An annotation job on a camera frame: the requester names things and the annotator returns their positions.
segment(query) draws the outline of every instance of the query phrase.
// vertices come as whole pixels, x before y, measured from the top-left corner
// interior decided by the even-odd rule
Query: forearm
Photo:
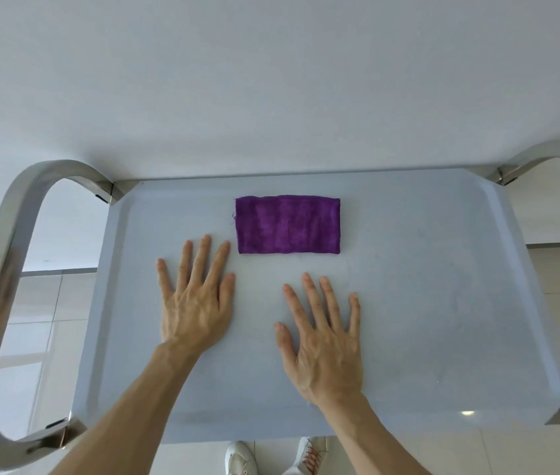
[[[322,413],[357,475],[430,475],[386,430],[362,394],[329,403]]]
[[[162,344],[143,373],[52,472],[147,474],[197,356]]]

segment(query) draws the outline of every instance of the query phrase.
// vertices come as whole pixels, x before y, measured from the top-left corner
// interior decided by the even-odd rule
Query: hand
[[[203,282],[212,238],[201,239],[190,275],[192,242],[183,245],[177,289],[172,287],[168,267],[163,259],[157,260],[159,287],[163,296],[161,339],[188,349],[191,355],[200,356],[227,332],[232,319],[232,299],[236,275],[228,273],[218,285],[220,275],[229,255],[229,242],[218,248],[210,270]]]
[[[321,410],[330,404],[361,393],[363,365],[359,344],[360,306],[356,293],[350,294],[350,327],[344,330],[339,305],[328,278],[320,285],[328,306],[326,319],[322,300],[308,273],[302,275],[315,327],[308,320],[298,296],[290,285],[284,286],[284,298],[300,332],[300,351],[295,354],[287,327],[276,323],[276,343],[282,354],[284,371],[300,395]]]

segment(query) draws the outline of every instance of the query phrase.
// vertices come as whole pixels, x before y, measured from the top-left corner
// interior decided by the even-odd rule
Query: foot
[[[317,475],[327,453],[326,437],[302,437],[298,445],[298,456],[295,459],[294,466],[299,468],[301,472]]]
[[[230,445],[225,454],[227,475],[258,475],[256,460],[242,441]]]

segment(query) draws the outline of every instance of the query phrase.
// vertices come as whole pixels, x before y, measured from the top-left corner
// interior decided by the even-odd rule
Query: purple cloth
[[[244,196],[236,199],[239,253],[339,253],[339,198]]]

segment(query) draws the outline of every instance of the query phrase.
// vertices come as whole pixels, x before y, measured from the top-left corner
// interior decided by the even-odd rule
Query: person's left hand
[[[228,273],[220,286],[218,285],[229,255],[228,241],[218,248],[203,282],[211,243],[212,238],[209,235],[201,239],[190,275],[192,242],[185,242],[177,274],[176,291],[170,282],[165,260],[157,260],[159,286],[163,296],[161,339],[164,342],[171,341],[197,357],[222,338],[232,319],[236,275]]]

